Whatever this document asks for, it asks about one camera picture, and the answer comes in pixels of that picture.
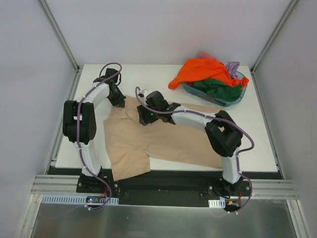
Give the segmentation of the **beige t shirt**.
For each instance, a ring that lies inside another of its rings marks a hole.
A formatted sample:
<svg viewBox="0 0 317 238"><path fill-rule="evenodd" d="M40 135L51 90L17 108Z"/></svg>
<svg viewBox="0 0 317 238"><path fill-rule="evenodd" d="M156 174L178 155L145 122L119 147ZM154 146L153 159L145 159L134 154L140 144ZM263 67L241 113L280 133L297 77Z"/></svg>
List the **beige t shirt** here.
<svg viewBox="0 0 317 238"><path fill-rule="evenodd" d="M128 96L124 108L112 108L104 120L106 151L114 180L149 172L150 159L221 169L220 156L204 130L157 120L139 122L136 98Z"/></svg>

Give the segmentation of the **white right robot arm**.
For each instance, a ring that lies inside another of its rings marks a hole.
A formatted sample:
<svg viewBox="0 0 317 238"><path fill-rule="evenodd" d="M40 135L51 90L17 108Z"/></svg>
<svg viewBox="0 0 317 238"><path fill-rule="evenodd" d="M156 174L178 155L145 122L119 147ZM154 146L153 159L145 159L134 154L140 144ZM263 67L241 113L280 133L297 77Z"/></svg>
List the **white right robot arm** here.
<svg viewBox="0 0 317 238"><path fill-rule="evenodd" d="M142 125L161 120L205 132L212 149L220 156L223 168L221 184L215 185L213 192L229 198L240 191L243 178L236 156L243 134L227 112L220 110L208 114L191 110L179 103L168 103L159 91L141 90L139 87L135 89L135 94L140 103L137 111Z"/></svg>

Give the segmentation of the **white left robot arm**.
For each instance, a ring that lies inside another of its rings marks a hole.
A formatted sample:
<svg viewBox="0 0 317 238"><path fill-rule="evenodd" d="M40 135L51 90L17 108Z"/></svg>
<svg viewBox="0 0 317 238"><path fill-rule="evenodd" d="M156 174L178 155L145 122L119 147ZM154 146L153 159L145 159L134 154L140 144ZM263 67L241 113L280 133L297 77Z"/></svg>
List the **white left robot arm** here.
<svg viewBox="0 0 317 238"><path fill-rule="evenodd" d="M97 133L95 109L104 99L115 108L124 108L126 97L118 88L122 69L109 68L109 65L101 69L87 92L77 100L65 101L63 106L62 133L76 148L82 166L78 192L82 189L94 193L111 191L104 180L102 165L94 146Z"/></svg>

